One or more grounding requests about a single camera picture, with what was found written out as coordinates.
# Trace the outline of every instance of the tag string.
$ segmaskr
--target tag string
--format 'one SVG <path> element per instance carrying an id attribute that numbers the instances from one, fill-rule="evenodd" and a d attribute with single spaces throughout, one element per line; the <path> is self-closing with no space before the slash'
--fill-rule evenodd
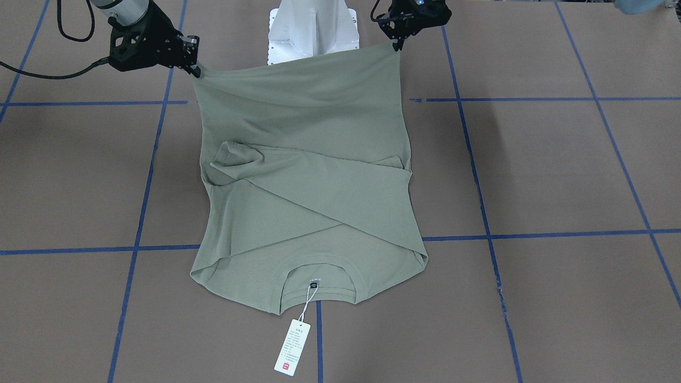
<path id="1" fill-rule="evenodd" d="M 317 293 L 317 290 L 319 289 L 319 285 L 315 288 L 315 291 L 313 291 L 312 296 L 310 296 L 310 286 L 307 286 L 307 295 L 305 296 L 305 307 L 302 309 L 302 313 L 298 317 L 298 320 L 300 322 L 305 321 L 305 311 L 307 310 L 307 305 L 312 301 L 312 298 L 314 298 L 315 294 Z"/>

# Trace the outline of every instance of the blue cloth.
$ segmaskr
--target blue cloth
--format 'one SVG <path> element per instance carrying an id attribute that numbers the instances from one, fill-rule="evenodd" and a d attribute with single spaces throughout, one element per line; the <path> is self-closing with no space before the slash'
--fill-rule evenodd
<path id="1" fill-rule="evenodd" d="M 665 0 L 615 0 L 615 7 L 625 14 L 641 14 L 664 2 Z"/>

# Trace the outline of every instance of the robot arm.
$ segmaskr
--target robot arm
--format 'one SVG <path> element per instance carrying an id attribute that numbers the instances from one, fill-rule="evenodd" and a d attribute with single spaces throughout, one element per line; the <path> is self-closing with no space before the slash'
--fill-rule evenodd
<path id="1" fill-rule="evenodd" d="M 91 0 L 113 27 L 109 64 L 121 72 L 160 64 L 196 78 L 198 36 L 184 36 L 153 0 Z"/>
<path id="2" fill-rule="evenodd" d="M 447 8 L 445 0 L 392 0 L 387 14 L 374 17 L 377 0 L 371 10 L 371 21 L 377 22 L 381 30 L 391 40 L 397 40 L 392 46 L 402 50 L 405 39 L 414 36 L 423 28 L 439 27 L 447 24 L 452 11 Z"/>

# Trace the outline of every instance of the hang tag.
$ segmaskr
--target hang tag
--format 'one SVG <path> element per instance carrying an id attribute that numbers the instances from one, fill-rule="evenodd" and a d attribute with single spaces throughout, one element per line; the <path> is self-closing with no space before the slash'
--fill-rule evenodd
<path id="1" fill-rule="evenodd" d="M 289 332 L 284 339 L 284 345 L 281 346 L 279 357 L 274 364 L 275 371 L 285 373 L 288 376 L 293 376 L 296 373 L 302 348 L 305 346 L 305 340 L 309 332 L 309 324 L 295 319 L 291 321 Z"/>

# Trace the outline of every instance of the black cable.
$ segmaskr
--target black cable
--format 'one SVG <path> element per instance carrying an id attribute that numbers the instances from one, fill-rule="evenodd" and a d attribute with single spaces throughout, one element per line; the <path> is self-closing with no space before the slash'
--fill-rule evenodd
<path id="1" fill-rule="evenodd" d="M 76 73 L 73 73 L 73 74 L 66 74 L 64 76 L 45 76 L 43 74 L 35 74 L 35 73 L 31 73 L 31 72 L 26 72 L 26 71 L 23 71 L 23 70 L 20 70 L 20 69 L 16 69 L 15 67 L 12 67 L 10 65 L 7 65 L 2 61 L 0 61 L 0 66 L 6 67 L 7 69 L 9 69 L 13 72 L 23 74 L 24 76 L 45 78 L 47 80 L 66 80 L 67 78 L 78 77 L 81 74 L 85 74 L 85 73 L 89 72 L 90 70 L 92 70 L 95 67 L 98 67 L 98 66 L 104 65 L 104 64 L 108 64 L 108 63 L 109 63 L 109 58 L 104 57 L 102 59 L 95 61 L 94 63 L 90 64 L 90 66 L 88 66 L 87 68 L 85 68 L 85 69 L 83 69 L 79 72 L 76 72 Z"/>
<path id="2" fill-rule="evenodd" d="M 374 18 L 374 12 L 376 12 L 376 7 L 379 6 L 380 2 L 381 0 L 376 0 L 376 4 L 374 4 L 374 8 L 371 10 L 371 14 L 369 15 L 369 17 L 371 17 L 371 21 L 373 22 L 377 22 L 379 20 L 377 18 Z"/>
<path id="3" fill-rule="evenodd" d="M 95 34 L 95 13 L 92 10 L 92 4 L 90 4 L 90 1 L 85 0 L 85 2 L 87 3 L 88 10 L 90 11 L 90 33 L 86 38 L 79 39 L 77 37 L 69 36 L 66 34 L 66 32 L 64 32 L 64 28 L 61 25 L 61 0 L 57 0 L 57 27 L 59 28 L 59 33 L 71 41 L 86 42 L 92 38 L 92 35 Z"/>

